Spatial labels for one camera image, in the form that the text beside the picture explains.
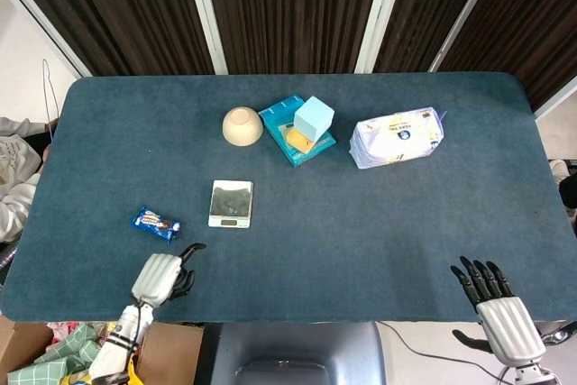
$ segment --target tissue package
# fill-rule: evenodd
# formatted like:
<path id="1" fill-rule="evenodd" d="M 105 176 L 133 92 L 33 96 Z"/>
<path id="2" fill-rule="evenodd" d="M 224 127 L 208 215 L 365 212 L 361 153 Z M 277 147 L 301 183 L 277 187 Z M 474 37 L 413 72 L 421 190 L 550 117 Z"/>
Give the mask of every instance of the tissue package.
<path id="1" fill-rule="evenodd" d="M 434 108 L 376 117 L 356 124 L 351 155 L 359 169 L 425 157 L 443 140 Z"/>

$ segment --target blue tablecloth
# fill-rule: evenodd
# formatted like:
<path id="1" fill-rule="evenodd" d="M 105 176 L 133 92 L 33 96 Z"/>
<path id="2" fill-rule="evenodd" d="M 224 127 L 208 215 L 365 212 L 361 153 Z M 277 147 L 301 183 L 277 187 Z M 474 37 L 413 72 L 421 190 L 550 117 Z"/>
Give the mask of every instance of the blue tablecloth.
<path id="1" fill-rule="evenodd" d="M 265 132 L 227 143 L 224 114 L 298 93 L 335 110 L 337 144 L 293 169 Z M 359 120 L 432 106 L 419 160 L 358 170 Z M 254 182 L 248 230 L 207 226 L 214 179 Z M 130 221 L 183 222 L 171 246 Z M 525 93 L 501 73 L 87 78 L 70 89 L 2 310 L 115 319 L 154 252 L 206 243 L 162 320 L 474 320 L 449 265 L 501 266 L 535 319 L 577 318 L 575 241 Z"/>

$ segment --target dark curtain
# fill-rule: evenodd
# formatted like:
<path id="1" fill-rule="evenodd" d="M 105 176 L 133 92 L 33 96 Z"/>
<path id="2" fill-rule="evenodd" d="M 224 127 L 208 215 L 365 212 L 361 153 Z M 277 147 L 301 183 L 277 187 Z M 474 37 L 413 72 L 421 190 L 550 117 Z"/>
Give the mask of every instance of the dark curtain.
<path id="1" fill-rule="evenodd" d="M 374 71 L 427 71 L 466 2 L 395 0 Z"/>
<path id="2" fill-rule="evenodd" d="M 577 75 L 577 0 L 479 0 L 440 69 L 510 72 L 536 110 Z"/>
<path id="3" fill-rule="evenodd" d="M 194 0 L 34 0 L 94 75 L 210 74 Z"/>
<path id="4" fill-rule="evenodd" d="M 231 74 L 353 72 L 372 0 L 213 0 Z"/>

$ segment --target blue snack wrapper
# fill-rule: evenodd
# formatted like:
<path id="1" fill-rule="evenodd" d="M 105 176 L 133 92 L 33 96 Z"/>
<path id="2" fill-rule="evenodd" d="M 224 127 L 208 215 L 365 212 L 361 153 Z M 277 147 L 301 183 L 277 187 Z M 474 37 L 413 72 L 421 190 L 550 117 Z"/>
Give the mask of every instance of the blue snack wrapper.
<path id="1" fill-rule="evenodd" d="M 170 244 L 180 231 L 179 220 L 169 220 L 155 212 L 152 212 L 148 207 L 143 206 L 138 215 L 131 222 L 132 227 L 142 229 L 151 234 L 166 239 L 166 243 Z"/>

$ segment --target robotic hand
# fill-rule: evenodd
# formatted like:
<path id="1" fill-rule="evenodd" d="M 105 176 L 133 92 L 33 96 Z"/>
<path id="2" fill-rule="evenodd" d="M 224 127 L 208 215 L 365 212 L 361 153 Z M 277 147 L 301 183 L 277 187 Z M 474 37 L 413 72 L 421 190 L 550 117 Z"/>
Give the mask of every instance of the robotic hand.
<path id="1" fill-rule="evenodd" d="M 124 384 L 129 380 L 130 359 L 138 350 L 154 318 L 152 310 L 167 300 L 187 295 L 195 279 L 184 263 L 206 246 L 193 243 L 180 256 L 153 254 L 133 286 L 134 304 L 124 309 L 116 328 L 106 339 L 88 372 L 93 385 Z"/>
<path id="2" fill-rule="evenodd" d="M 461 256 L 461 262 L 469 277 L 456 266 L 451 266 L 451 270 L 479 314 L 487 340 L 473 340 L 456 330 L 455 337 L 473 349 L 494 353 L 507 367 L 515 368 L 516 385 L 558 385 L 554 374 L 539 366 L 545 345 L 525 304 L 513 295 L 505 275 L 491 261 L 485 266 Z"/>

